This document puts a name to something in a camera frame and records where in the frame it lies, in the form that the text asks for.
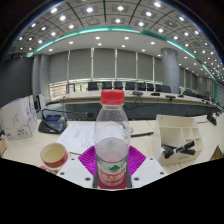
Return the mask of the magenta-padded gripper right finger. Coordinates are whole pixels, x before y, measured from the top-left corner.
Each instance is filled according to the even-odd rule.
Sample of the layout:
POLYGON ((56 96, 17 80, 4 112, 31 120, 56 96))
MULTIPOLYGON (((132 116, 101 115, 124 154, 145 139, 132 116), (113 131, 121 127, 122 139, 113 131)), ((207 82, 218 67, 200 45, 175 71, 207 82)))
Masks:
POLYGON ((127 157, 126 184, 128 188, 140 188, 167 176, 154 157, 146 157, 133 146, 127 157))

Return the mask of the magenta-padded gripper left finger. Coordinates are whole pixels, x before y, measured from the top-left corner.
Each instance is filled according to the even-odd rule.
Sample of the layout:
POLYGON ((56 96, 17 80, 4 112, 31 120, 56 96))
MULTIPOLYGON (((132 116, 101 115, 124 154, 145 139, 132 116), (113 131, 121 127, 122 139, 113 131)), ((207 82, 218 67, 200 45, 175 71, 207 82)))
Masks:
POLYGON ((69 159, 59 170, 58 176, 84 188, 97 187, 97 161, 91 146, 76 159, 69 159))

